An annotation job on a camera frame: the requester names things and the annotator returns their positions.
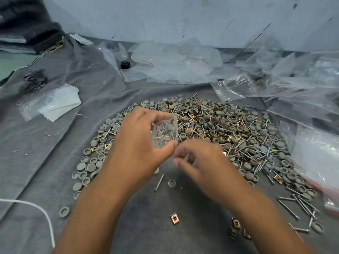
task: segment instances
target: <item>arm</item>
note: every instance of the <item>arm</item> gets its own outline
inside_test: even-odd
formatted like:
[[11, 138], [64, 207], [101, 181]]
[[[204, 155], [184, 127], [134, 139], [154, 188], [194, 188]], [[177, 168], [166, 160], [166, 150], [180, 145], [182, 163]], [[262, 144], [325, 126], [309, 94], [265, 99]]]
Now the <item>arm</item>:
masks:
[[274, 203], [240, 175], [218, 145], [186, 140], [176, 148], [174, 162], [207, 196], [239, 219], [261, 254], [313, 253]]
[[151, 141], [151, 124], [171, 118], [170, 113], [137, 108], [124, 119], [99, 175], [79, 195], [53, 254], [109, 253], [125, 204], [177, 146], [171, 141], [157, 149]]

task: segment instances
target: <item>dark gray fabric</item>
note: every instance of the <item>dark gray fabric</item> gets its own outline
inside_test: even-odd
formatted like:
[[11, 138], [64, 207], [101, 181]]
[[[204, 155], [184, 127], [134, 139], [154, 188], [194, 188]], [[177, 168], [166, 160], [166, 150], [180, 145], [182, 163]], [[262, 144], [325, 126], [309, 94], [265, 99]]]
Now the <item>dark gray fabric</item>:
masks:
[[[25, 122], [16, 105], [16, 102], [32, 98], [31, 94], [18, 94], [23, 86], [21, 78], [30, 70], [40, 68], [46, 69], [51, 82], [36, 95], [62, 83], [75, 85], [80, 90], [82, 104], [54, 123], [43, 116]], [[46, 55], [30, 68], [17, 71], [0, 90], [0, 197], [18, 198], [42, 206], [51, 217], [56, 240], [66, 223], [58, 216], [60, 208], [65, 205], [72, 207], [75, 203], [71, 174], [83, 157], [83, 150], [89, 147], [96, 130], [107, 118], [115, 117], [134, 102], [145, 99], [158, 101], [179, 93], [184, 97], [197, 93], [201, 98], [218, 100], [210, 84], [173, 85], [137, 81], [124, 85], [116, 74], [95, 47], [79, 46], [74, 40], [67, 39], [63, 50]], [[108, 83], [103, 84], [103, 80], [108, 80]], [[235, 103], [244, 106], [248, 102], [260, 104], [259, 99]], [[45, 133], [52, 136], [45, 140]], [[241, 234], [237, 241], [230, 239], [232, 215], [208, 199], [173, 165], [171, 159], [160, 169], [160, 173], [146, 183], [124, 208], [111, 253], [257, 253], [253, 243]], [[154, 192], [162, 174], [165, 174], [163, 182], [159, 191]], [[176, 188], [168, 188], [170, 179], [176, 180]], [[264, 175], [260, 175], [256, 187], [271, 199], [277, 195], [289, 196], [282, 186], [271, 186]], [[322, 210], [320, 197], [314, 205]], [[302, 221], [294, 221], [283, 207], [278, 206], [282, 215], [294, 226], [306, 228], [307, 216], [295, 203], [288, 203], [288, 206], [302, 217]], [[174, 212], [180, 219], [175, 226], [170, 219]], [[0, 214], [1, 254], [51, 251], [48, 224], [39, 210], [23, 204], [0, 202]], [[324, 212], [318, 218], [325, 227], [325, 235], [311, 232], [310, 235], [302, 235], [303, 239], [317, 253], [336, 253], [339, 248], [336, 242], [338, 222]]]

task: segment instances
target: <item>pile of hardware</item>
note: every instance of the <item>pile of hardware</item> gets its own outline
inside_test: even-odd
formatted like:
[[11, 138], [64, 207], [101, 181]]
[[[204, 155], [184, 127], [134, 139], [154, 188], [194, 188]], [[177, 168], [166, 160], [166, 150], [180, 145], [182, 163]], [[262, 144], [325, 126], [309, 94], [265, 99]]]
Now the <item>pile of hardware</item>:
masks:
[[[222, 104], [203, 100], [195, 95], [184, 99], [182, 94], [179, 94], [178, 97], [163, 98], [162, 101], [157, 102], [145, 100], [140, 104], [134, 103], [127, 110], [118, 113], [115, 118], [107, 119], [100, 126], [98, 135], [91, 141], [91, 148], [83, 151], [85, 156], [78, 164], [77, 171], [72, 174], [72, 179], [80, 180], [73, 186], [74, 200], [78, 198], [81, 190], [86, 188], [100, 172], [121, 122], [137, 106], [173, 113], [176, 119], [172, 121], [177, 121], [177, 125], [173, 126], [177, 126], [178, 131], [175, 137], [178, 137], [179, 143], [186, 139], [200, 138], [207, 142], [219, 144], [223, 153], [253, 187], [258, 182], [258, 175], [261, 171], [272, 185], [275, 183], [285, 184], [286, 190], [292, 193], [292, 198], [278, 196], [278, 202], [296, 220], [299, 220], [300, 217], [288, 208], [282, 200], [297, 202], [310, 217], [308, 227], [319, 234], [323, 233], [323, 226], [314, 222], [315, 214], [320, 211], [310, 204], [317, 194], [312, 186], [294, 169], [288, 147], [285, 145], [278, 128], [270, 120], [268, 113], [261, 111], [262, 107], [254, 104], [246, 104], [245, 107], [240, 107], [230, 102]], [[173, 181], [170, 180], [168, 183], [170, 188], [174, 188], [176, 185], [176, 182]], [[237, 226], [232, 226], [231, 238], [235, 239], [236, 232], [240, 228], [239, 221]], [[309, 229], [294, 228], [294, 230], [296, 232], [310, 232]], [[243, 235], [246, 238], [251, 238], [245, 230], [243, 230]]]

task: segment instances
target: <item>hand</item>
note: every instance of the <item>hand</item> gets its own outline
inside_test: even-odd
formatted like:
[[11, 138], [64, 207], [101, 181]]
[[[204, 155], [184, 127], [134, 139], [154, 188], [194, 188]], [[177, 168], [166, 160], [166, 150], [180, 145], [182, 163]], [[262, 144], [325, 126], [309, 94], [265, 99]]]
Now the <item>hand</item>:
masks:
[[[187, 162], [183, 159], [189, 154]], [[250, 185], [222, 153], [217, 144], [203, 140], [186, 140], [174, 152], [174, 163], [179, 166], [211, 199], [228, 208], [237, 201], [240, 190]]]
[[162, 120], [171, 118], [171, 113], [138, 107], [123, 120], [102, 170], [109, 171], [110, 180], [119, 184], [129, 197], [173, 155], [177, 141], [159, 149], [151, 138], [152, 123], [161, 125]]

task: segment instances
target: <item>white string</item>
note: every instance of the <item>white string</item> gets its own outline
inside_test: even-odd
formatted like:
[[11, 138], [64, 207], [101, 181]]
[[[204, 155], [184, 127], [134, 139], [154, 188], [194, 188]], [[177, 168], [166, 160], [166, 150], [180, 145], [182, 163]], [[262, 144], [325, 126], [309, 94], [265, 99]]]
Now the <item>white string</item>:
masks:
[[52, 222], [51, 222], [47, 212], [42, 207], [40, 207], [40, 206], [38, 206], [38, 205], [36, 205], [36, 204], [34, 204], [32, 202], [29, 202], [29, 201], [20, 201], [20, 200], [17, 200], [17, 199], [1, 199], [0, 198], [0, 201], [27, 204], [27, 205], [31, 205], [31, 206], [36, 207], [37, 209], [41, 210], [41, 212], [44, 213], [44, 215], [47, 218], [47, 222], [48, 222], [48, 226], [49, 226], [49, 232], [50, 232], [50, 237], [51, 237], [51, 240], [52, 240], [52, 246], [53, 246], [53, 248], [55, 248], [55, 240], [54, 240], [54, 232], [53, 232]]

